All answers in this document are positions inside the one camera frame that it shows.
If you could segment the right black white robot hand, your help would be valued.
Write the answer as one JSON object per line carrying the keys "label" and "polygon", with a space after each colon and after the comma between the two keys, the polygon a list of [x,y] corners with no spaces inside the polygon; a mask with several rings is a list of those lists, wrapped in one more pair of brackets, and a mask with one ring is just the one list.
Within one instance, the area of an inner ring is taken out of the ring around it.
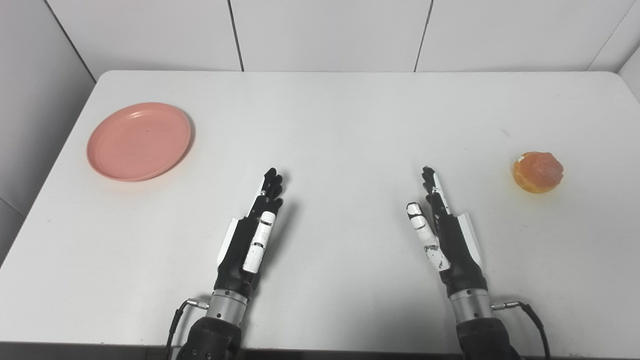
{"label": "right black white robot hand", "polygon": [[422,168],[422,178],[432,220],[427,219],[418,202],[407,204],[407,217],[427,259],[438,271],[446,294],[452,296],[468,289],[487,291],[478,247],[470,235],[470,221],[451,212],[441,180],[432,167]]}

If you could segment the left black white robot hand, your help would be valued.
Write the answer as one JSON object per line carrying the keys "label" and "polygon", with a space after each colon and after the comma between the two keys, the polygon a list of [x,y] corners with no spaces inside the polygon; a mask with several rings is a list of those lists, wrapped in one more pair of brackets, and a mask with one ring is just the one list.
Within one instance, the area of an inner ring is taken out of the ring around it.
{"label": "left black white robot hand", "polygon": [[217,267],[215,291],[229,291],[252,298],[275,219],[284,203],[281,198],[282,182],[282,175],[274,167],[263,175],[249,212],[231,228],[226,251]]}

